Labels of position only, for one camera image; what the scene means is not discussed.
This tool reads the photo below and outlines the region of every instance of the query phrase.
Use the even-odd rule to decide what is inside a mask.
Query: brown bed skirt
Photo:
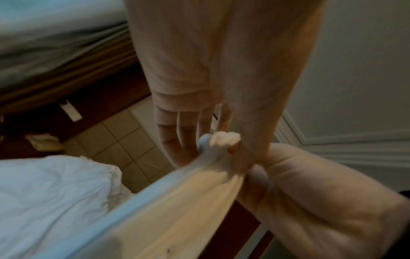
[[[1,91],[0,114],[55,102],[135,63],[138,59],[127,32],[64,66]]]

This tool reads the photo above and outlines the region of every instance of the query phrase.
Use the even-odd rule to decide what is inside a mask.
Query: tile floor
[[[161,150],[151,97],[88,128],[63,146],[66,155],[118,166],[124,185],[133,193],[174,170]]]

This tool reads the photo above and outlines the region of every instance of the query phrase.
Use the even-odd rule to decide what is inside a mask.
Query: crumpled cloth
[[[200,139],[202,153],[155,182],[83,234],[41,259],[196,258],[218,229],[243,183],[227,149],[237,133]]]

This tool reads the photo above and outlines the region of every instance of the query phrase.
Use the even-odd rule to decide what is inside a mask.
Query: white tag
[[[70,119],[73,122],[77,122],[82,119],[81,114],[74,108],[74,106],[67,100],[65,100],[65,103],[60,103],[61,108],[67,113],[67,115],[70,117]]]

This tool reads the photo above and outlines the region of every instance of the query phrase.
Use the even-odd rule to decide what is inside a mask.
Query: human hand
[[[239,202],[298,258],[381,258],[410,221],[410,201],[345,166],[270,144]]]
[[[323,0],[125,0],[132,39],[151,88],[168,158],[184,166],[231,111],[241,133],[238,171],[264,157],[275,125],[313,48]]]

